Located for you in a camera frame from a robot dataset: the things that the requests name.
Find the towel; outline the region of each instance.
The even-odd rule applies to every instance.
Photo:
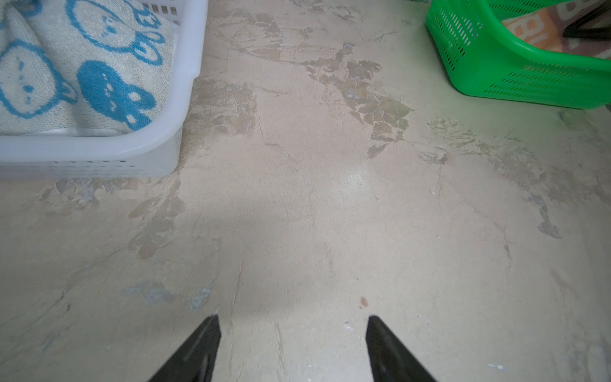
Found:
[[[551,52],[611,59],[611,41],[566,39],[565,28],[596,8],[602,0],[575,0],[539,9],[533,13],[503,20],[503,25],[517,38]],[[608,26],[611,15],[603,15],[584,28]]]
[[[0,134],[141,129],[167,97],[175,29],[133,0],[0,0]]]

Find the concrete floor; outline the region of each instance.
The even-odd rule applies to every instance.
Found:
[[[463,96],[401,0],[211,0],[183,156],[0,183],[0,380],[371,381],[379,315],[443,381],[611,378],[611,114]]]

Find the blue cartoon face pattern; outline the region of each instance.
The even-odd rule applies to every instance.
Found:
[[[123,0],[127,5],[129,5],[134,12],[134,19],[138,22],[138,24],[145,26],[147,28],[159,28],[161,26],[161,22],[153,14],[153,12],[149,11],[147,8],[144,8],[142,4],[136,2],[135,4],[131,0]]]
[[[0,121],[8,121],[0,134],[34,125],[32,132],[75,126],[127,133],[159,113],[172,69],[170,21],[138,0],[0,5]]]
[[[125,83],[121,76],[102,61],[85,61],[77,74],[83,97],[93,110],[132,130],[139,130],[151,120],[142,110],[150,110],[156,102],[146,90]]]
[[[15,116],[30,119],[60,101],[77,101],[74,87],[40,47],[14,40],[0,54],[0,68],[0,101]]]
[[[159,66],[163,63],[155,48],[155,44],[166,42],[159,32],[136,31],[108,8],[91,0],[68,0],[66,12],[72,25],[95,46],[110,52],[131,53],[150,65]]]

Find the floor stain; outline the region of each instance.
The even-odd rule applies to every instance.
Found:
[[[211,13],[210,27],[216,37],[232,50],[271,61],[280,61],[286,48],[284,33],[276,19],[267,13],[250,13],[245,9],[218,10]],[[303,36],[307,29],[287,29],[292,37]]]
[[[448,161],[448,156],[442,149],[433,152],[421,152],[418,154],[418,158],[430,164],[445,164]]]
[[[543,222],[537,227],[539,231],[553,238],[562,239],[562,236],[560,236],[558,232],[558,227],[556,227],[549,221],[549,215],[547,213],[547,205],[545,204],[545,200],[543,200],[540,195],[530,194],[528,197],[528,201],[539,207],[539,213],[543,218]]]
[[[59,334],[53,334],[52,336],[48,337],[40,347],[40,354],[46,352],[57,338],[59,338]]]
[[[175,297],[175,294],[159,281],[142,281],[140,284],[126,288],[124,292],[130,295],[142,295],[144,301],[149,304],[171,303]]]
[[[248,134],[257,123],[257,101],[247,84],[197,78],[183,125],[179,168],[214,134]]]
[[[609,370],[609,344],[605,339],[602,343],[577,339],[568,348],[569,373],[571,381],[608,381],[611,377]]]
[[[141,183],[146,182],[136,178],[60,179],[23,202],[21,209],[27,211],[34,206],[44,205],[48,207],[47,215],[68,216],[74,211],[97,207],[100,201],[96,193],[113,194],[124,189],[137,190]]]
[[[137,251],[138,257],[141,259],[154,256],[157,250],[171,242],[171,236],[174,232],[174,219],[185,211],[185,203],[176,196],[179,187],[179,179],[174,178],[167,187],[165,197],[147,199],[139,203],[128,214],[130,219],[145,218],[150,213],[153,214],[128,244],[128,249]]]
[[[511,251],[509,249],[509,244],[505,244],[503,248],[505,249],[505,255],[509,259],[510,263],[513,262],[513,258],[511,257]]]
[[[578,298],[577,293],[575,293],[575,291],[573,290],[573,288],[571,287],[571,284],[569,284],[568,282],[566,282],[559,274],[558,271],[555,269],[551,269],[549,271],[549,274],[552,276],[552,278],[554,279],[554,281],[556,282],[556,284],[558,284],[558,286],[560,287],[560,290],[562,292],[563,295],[567,295],[569,292],[570,294],[573,295],[573,297]]]
[[[291,0],[297,7],[305,8],[311,12],[324,12],[323,0]]]
[[[212,294],[212,283],[214,279],[208,281],[206,286],[199,288],[195,293],[186,300],[187,305],[192,310],[201,310],[204,304],[208,301],[208,298]]]
[[[312,28],[311,26],[305,29],[297,29],[297,33],[306,40],[310,38],[310,35],[312,35],[313,32],[314,28]]]
[[[371,126],[370,138],[374,143],[367,150],[371,159],[379,155],[387,144],[403,140],[409,126],[405,119],[411,109],[402,102],[372,91],[371,82],[382,67],[372,61],[347,61],[353,53],[353,44],[346,43],[334,59],[319,58],[305,61],[310,78],[339,90],[349,113],[360,123]]]
[[[516,182],[527,191],[540,187],[551,200],[562,203],[584,203],[590,196],[611,205],[611,144],[605,141],[598,129],[583,110],[562,110],[558,118],[569,132],[568,155],[571,142],[585,143],[598,152],[599,169],[589,182],[578,179],[575,173],[583,172],[581,163],[569,161],[562,167],[545,168],[516,138],[506,138],[500,144],[490,145],[479,140],[473,132],[458,122],[437,118],[429,122],[433,133],[450,147],[462,154],[485,156],[495,170],[507,179]]]
[[[331,14],[333,14],[336,17],[339,17],[340,19],[342,19],[344,21],[349,21],[351,23],[353,23],[356,18],[360,19],[360,21],[362,21],[362,18],[363,18],[363,14],[355,6],[351,6],[351,7],[346,7],[346,6],[329,7],[327,11],[331,12]]]

